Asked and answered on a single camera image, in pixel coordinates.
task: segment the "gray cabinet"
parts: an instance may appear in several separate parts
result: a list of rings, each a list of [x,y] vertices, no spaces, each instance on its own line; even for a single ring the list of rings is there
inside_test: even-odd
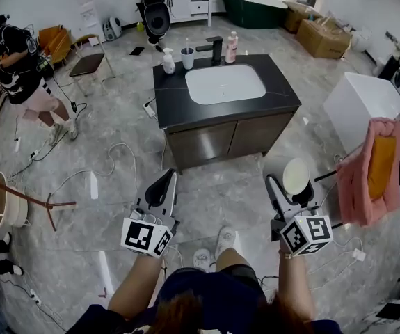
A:
[[[168,135],[168,143],[179,169],[199,166],[227,156],[236,121],[200,127]]]
[[[211,161],[268,152],[294,112],[223,122],[189,129],[167,129],[166,138],[178,170]]]
[[[268,152],[291,118],[287,113],[238,121],[229,157]]]

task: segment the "cabinet door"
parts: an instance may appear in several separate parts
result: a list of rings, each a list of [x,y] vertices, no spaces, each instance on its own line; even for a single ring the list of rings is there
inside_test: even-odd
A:
[[[179,169],[226,157],[237,122],[201,127],[169,134],[168,142]]]
[[[229,157],[268,152],[292,116],[287,113],[238,121]]]
[[[168,0],[167,7],[171,21],[191,16],[191,0]]]

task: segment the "white cup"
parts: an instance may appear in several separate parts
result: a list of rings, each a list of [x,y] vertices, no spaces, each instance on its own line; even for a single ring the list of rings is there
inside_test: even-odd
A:
[[[193,53],[193,48],[189,47],[189,50],[183,48],[181,50],[181,60],[183,62],[184,69],[191,70],[193,67],[193,62],[195,60],[195,54]]]
[[[302,193],[310,181],[310,171],[301,158],[275,156],[271,162],[270,174],[292,196]]]

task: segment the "shelf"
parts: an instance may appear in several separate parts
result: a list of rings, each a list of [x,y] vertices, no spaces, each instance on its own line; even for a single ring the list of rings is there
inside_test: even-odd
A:
[[[176,22],[198,21],[202,19],[209,19],[209,15],[208,14],[191,15],[190,17],[185,17],[184,19],[172,19],[171,22],[176,23]]]

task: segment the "person's hand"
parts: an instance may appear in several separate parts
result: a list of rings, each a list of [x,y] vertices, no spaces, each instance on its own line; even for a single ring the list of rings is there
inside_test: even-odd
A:
[[[288,249],[288,245],[286,245],[285,241],[283,239],[280,239],[280,251],[283,253],[291,253]]]

